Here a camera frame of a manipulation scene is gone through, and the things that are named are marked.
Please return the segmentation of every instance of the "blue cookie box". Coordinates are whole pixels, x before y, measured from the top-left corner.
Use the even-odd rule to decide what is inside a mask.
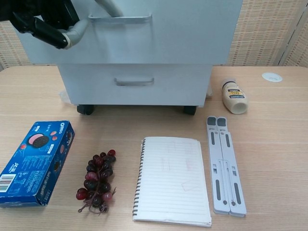
[[[0,175],[0,207],[47,205],[74,136],[69,121],[34,123]]]

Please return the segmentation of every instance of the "beige wall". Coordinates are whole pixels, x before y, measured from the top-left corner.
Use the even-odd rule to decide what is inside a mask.
[[[284,65],[308,67],[308,18],[292,46]]]
[[[244,0],[227,65],[273,65],[303,2]],[[299,52],[291,55],[294,63],[301,56]],[[0,23],[0,64],[4,68],[30,64],[8,22]]]

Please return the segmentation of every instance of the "lined paper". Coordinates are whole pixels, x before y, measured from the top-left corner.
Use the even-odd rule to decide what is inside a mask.
[[[134,220],[211,226],[200,142],[147,137]]]

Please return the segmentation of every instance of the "bottle label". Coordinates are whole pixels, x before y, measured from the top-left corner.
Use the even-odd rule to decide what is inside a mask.
[[[239,89],[228,89],[230,99],[244,99],[244,93]]]

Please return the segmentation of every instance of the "grapes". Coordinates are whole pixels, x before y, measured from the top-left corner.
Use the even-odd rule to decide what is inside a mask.
[[[101,183],[99,188],[98,188],[98,192],[100,194],[103,194],[103,193],[107,193],[109,192],[111,189],[111,185],[108,183],[108,182],[105,182],[105,183]]]
[[[112,169],[106,169],[105,171],[100,173],[101,179],[105,179],[109,176],[111,176],[114,172],[112,171]]]
[[[85,191],[81,190],[81,191],[77,192],[76,198],[77,198],[77,200],[84,200],[84,199],[86,199],[87,195],[88,195],[87,190],[85,190]]]
[[[95,192],[93,192],[93,191],[89,192],[88,196],[87,196],[87,200],[92,199],[94,195],[95,195]]]
[[[94,165],[88,165],[87,172],[97,172],[97,167]]]
[[[94,160],[89,160],[88,165],[94,165]]]
[[[106,153],[102,152],[102,153],[100,154],[100,157],[103,158],[103,157],[106,156],[106,155],[107,155]]]
[[[88,192],[88,190],[86,190],[85,188],[80,188],[80,189],[77,190],[77,193],[80,192],[80,191],[86,191],[86,192]]]
[[[93,156],[93,160],[96,160],[97,158],[99,158],[100,156],[99,155],[94,155]]]
[[[108,178],[113,175],[112,163],[116,161],[115,150],[110,150],[108,154],[102,152],[94,155],[88,161],[87,174],[83,182],[84,188],[79,188],[76,193],[78,200],[84,200],[84,206],[78,210],[79,213],[86,207],[95,214],[108,211],[107,202],[112,200],[116,190],[110,192],[111,185]]]
[[[112,166],[111,166],[111,162],[109,162],[109,161],[105,161],[104,163],[103,163],[103,166],[102,166],[102,171],[105,171],[106,169],[109,169],[109,168],[111,168]]]
[[[113,155],[108,155],[104,158],[104,161],[108,161],[108,162],[114,162],[116,161],[116,157]]]
[[[85,176],[85,179],[96,181],[96,180],[98,180],[98,176],[95,172],[88,172]]]
[[[112,193],[111,192],[106,192],[102,196],[103,201],[110,201],[112,199]]]
[[[101,204],[102,204],[103,200],[100,196],[96,196],[94,199],[93,199],[93,202],[92,202],[92,206],[94,208],[98,208]]]
[[[102,167],[104,160],[103,160],[103,158],[98,157],[94,160],[94,163],[95,163],[96,167],[100,168],[100,167]]]
[[[100,205],[99,210],[100,210],[101,212],[107,212],[108,207],[107,207],[107,206],[105,205],[105,203],[103,202],[103,203]]]
[[[94,191],[94,190],[96,190],[98,182],[97,181],[91,181],[91,180],[85,180],[83,182],[83,185],[85,186],[86,189]]]
[[[109,150],[107,155],[116,155],[116,152],[115,152],[115,150],[111,149],[111,150]]]

